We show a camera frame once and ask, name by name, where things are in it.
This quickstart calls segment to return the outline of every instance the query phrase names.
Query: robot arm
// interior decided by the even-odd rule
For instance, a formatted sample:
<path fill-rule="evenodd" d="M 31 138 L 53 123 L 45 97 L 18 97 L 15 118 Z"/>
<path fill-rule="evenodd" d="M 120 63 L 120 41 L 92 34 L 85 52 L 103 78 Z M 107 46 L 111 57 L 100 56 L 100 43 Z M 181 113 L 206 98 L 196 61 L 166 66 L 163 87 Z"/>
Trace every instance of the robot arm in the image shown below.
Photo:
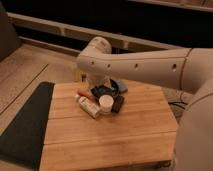
<path fill-rule="evenodd" d="M 94 75 L 122 77 L 195 94 L 178 128 L 172 170 L 212 170 L 213 49 L 109 53 L 108 41 L 94 38 L 77 58 L 78 66 Z"/>
<path fill-rule="evenodd" d="M 203 56 L 203 51 L 208 54 L 201 59 L 198 54 Z M 203 65 L 212 60 L 210 56 L 213 50 L 183 48 L 119 55 L 110 53 L 109 42 L 96 37 L 80 53 L 78 66 L 91 74 L 126 78 L 195 93 L 210 76 Z"/>

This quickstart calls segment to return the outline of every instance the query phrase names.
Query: black cushion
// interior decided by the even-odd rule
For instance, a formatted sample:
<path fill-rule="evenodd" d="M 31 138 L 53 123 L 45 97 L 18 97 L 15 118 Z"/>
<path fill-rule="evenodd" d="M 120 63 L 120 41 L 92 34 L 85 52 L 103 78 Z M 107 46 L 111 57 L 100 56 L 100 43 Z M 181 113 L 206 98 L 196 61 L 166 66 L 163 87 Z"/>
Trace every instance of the black cushion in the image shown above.
<path fill-rule="evenodd" d="M 0 137 L 0 158 L 39 168 L 53 83 L 42 82 Z"/>

